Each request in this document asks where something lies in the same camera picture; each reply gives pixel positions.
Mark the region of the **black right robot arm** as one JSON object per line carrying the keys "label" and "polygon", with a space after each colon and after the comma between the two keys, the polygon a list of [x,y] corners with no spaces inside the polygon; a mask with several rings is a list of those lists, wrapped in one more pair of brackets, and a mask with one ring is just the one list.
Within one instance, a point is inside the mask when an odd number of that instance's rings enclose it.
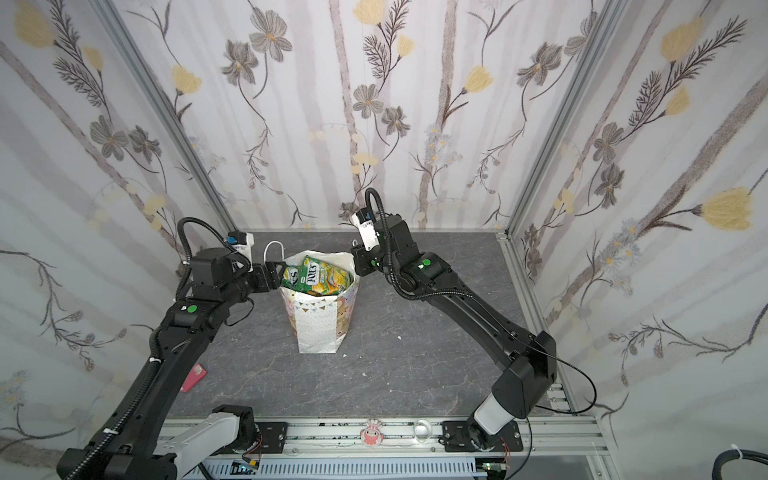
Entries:
{"label": "black right robot arm", "polygon": [[533,334],[507,319],[473,292],[446,260],[421,250],[406,221],[385,211],[376,189],[367,188],[364,199],[365,206],[352,217],[363,241],[351,249],[356,273],[366,276],[379,272],[400,298],[425,302],[447,315],[501,370],[491,392],[467,420],[476,443],[488,443],[509,423],[527,418],[556,381],[559,365],[583,375],[593,397],[578,410],[547,410],[580,415],[596,405],[595,382],[583,370],[559,358],[556,341],[549,333]]}

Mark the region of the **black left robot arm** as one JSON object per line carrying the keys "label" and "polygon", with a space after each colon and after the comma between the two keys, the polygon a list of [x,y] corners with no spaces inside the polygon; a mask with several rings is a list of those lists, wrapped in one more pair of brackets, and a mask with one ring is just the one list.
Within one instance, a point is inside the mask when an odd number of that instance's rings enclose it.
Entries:
{"label": "black left robot arm", "polygon": [[156,450],[172,404],[231,309],[250,302],[257,293],[278,289],[286,268],[284,260],[253,262],[253,238],[242,231],[218,235],[218,248],[193,252],[185,231],[189,224],[215,230],[195,217],[178,221],[185,272],[174,303],[150,334],[146,362],[101,431],[86,446],[67,449],[59,460],[56,473],[60,478],[180,479],[207,456],[254,442],[251,409],[225,408],[218,412],[216,422],[230,429],[225,435],[207,435],[204,451]]}

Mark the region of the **white cartoon paper bag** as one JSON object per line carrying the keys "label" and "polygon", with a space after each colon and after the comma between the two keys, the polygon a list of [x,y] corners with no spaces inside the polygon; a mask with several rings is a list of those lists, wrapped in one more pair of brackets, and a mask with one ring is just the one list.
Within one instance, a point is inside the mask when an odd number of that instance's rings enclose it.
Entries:
{"label": "white cartoon paper bag", "polygon": [[311,296],[284,287],[279,292],[301,354],[335,353],[345,339],[352,321],[360,276],[355,273],[350,253],[300,251],[285,257],[286,266],[301,266],[305,256],[343,268],[353,276],[352,285],[333,296]]}

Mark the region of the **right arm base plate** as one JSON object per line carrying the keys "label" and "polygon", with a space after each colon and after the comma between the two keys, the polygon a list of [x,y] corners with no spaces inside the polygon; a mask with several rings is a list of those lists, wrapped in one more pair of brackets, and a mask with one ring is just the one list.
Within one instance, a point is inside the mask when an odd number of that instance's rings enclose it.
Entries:
{"label": "right arm base plate", "polygon": [[478,424],[469,420],[443,421],[438,442],[446,452],[521,452],[524,450],[518,424],[511,421],[498,433],[488,434]]}

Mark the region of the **green snack packet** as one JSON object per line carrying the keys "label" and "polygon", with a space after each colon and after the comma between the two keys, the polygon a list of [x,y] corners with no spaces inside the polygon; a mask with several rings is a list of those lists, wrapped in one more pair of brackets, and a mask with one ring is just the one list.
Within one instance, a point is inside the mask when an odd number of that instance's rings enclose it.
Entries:
{"label": "green snack packet", "polygon": [[306,289],[303,280],[303,269],[300,266],[286,266],[283,270],[281,286],[293,291],[303,292]]}
{"label": "green snack packet", "polygon": [[307,255],[299,268],[296,289],[311,296],[333,296],[346,291],[353,281],[343,268]]}

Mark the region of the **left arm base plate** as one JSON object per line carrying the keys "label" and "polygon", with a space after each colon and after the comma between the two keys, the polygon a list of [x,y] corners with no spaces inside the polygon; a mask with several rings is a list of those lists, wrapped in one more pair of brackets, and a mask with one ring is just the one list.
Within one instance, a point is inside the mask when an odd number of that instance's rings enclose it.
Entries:
{"label": "left arm base plate", "polygon": [[214,455],[281,454],[287,437],[287,422],[248,420],[238,427],[235,440]]}

